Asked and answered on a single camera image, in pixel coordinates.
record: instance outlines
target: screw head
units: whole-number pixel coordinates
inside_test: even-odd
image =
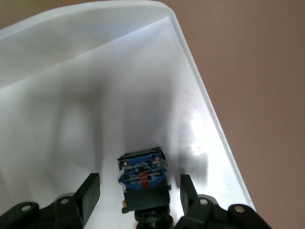
[[[69,202],[69,199],[62,199],[61,200],[61,204],[66,204],[66,203],[68,203]]]
[[[27,211],[27,210],[30,210],[30,208],[31,208],[32,206],[31,205],[26,205],[26,206],[23,206],[22,208],[21,208],[21,211]]]
[[[244,210],[244,208],[242,206],[235,206],[234,209],[238,213],[244,213],[245,212],[245,210]]]
[[[199,201],[201,205],[207,205],[209,203],[206,199],[200,199]]]

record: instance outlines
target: yellow component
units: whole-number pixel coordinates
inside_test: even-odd
[[[123,208],[127,208],[126,200],[124,200],[124,201],[122,202],[122,204],[123,204]]]

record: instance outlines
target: white plastic bin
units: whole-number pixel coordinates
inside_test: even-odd
[[[41,13],[0,31],[0,214],[49,205],[90,172],[101,197],[86,228],[131,229],[116,159],[161,146],[179,179],[253,207],[174,12],[155,1],[103,1]]]

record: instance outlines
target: brown surface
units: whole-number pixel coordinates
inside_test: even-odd
[[[0,0],[0,28],[85,0]],[[258,213],[305,228],[305,2],[163,0],[176,13]]]

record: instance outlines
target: silver screw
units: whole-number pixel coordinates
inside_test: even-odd
[[[245,210],[242,206],[235,206],[234,207],[235,211],[239,212],[239,213],[244,213]]]
[[[29,210],[31,207],[32,207],[31,205],[23,206],[23,207],[21,208],[21,211],[27,211],[27,210]]]
[[[69,199],[62,199],[61,200],[61,204],[66,204],[66,203],[68,203],[69,202]]]
[[[207,205],[209,202],[206,199],[200,199],[201,205]]]

